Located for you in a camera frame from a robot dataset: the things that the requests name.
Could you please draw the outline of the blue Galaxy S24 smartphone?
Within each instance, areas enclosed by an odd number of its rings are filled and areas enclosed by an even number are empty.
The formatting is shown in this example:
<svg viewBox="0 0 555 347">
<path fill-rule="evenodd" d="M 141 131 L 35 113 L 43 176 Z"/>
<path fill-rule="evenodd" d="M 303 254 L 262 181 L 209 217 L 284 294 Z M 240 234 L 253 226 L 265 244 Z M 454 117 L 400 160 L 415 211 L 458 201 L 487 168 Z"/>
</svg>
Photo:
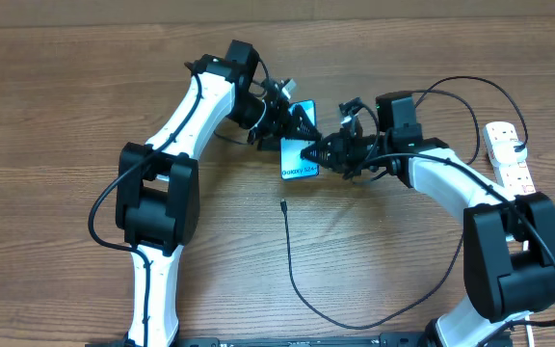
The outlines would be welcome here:
<svg viewBox="0 0 555 347">
<path fill-rule="evenodd" d="M 319 174 L 319 165 L 301 156 L 302 150 L 312 144 L 312 141 L 280 140 L 280 176 L 283 180 L 304 179 Z"/>
</svg>

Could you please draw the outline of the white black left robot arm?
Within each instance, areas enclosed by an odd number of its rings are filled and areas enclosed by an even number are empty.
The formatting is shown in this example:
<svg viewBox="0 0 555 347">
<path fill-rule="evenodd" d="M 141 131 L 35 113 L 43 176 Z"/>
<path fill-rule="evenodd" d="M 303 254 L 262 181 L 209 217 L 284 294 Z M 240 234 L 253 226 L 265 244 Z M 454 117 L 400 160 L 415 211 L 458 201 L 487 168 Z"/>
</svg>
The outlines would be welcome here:
<svg viewBox="0 0 555 347">
<path fill-rule="evenodd" d="M 175 292 L 183 248 L 199 217 L 198 160 L 218 125 L 233 120 L 248 141 L 317 141 L 303 107 L 290 102 L 292 80 L 266 79 L 251 92 L 262 62 L 246 42 L 233 41 L 222 58 L 205 54 L 188 65 L 188 92 L 166 124 L 144 144 L 119 156 L 116 225 L 134 266 L 134 316 L 126 346 L 172 346 L 178 334 Z"/>
</svg>

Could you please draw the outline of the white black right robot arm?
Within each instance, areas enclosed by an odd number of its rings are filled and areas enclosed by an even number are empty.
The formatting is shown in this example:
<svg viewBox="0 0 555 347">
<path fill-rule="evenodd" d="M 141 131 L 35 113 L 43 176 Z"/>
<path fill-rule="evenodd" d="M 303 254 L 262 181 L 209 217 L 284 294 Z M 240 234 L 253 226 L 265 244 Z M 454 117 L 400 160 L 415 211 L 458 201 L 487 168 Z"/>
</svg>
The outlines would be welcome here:
<svg viewBox="0 0 555 347">
<path fill-rule="evenodd" d="M 426 139 L 410 92 L 376 99 L 377 133 L 363 136 L 362 103 L 340 105 L 342 128 L 317 136 L 302 158 L 349 179 L 384 169 L 462 224 L 464 299 L 416 335 L 420 346 L 506 346 L 516 326 L 555 327 L 555 206 L 515 195 Z"/>
</svg>

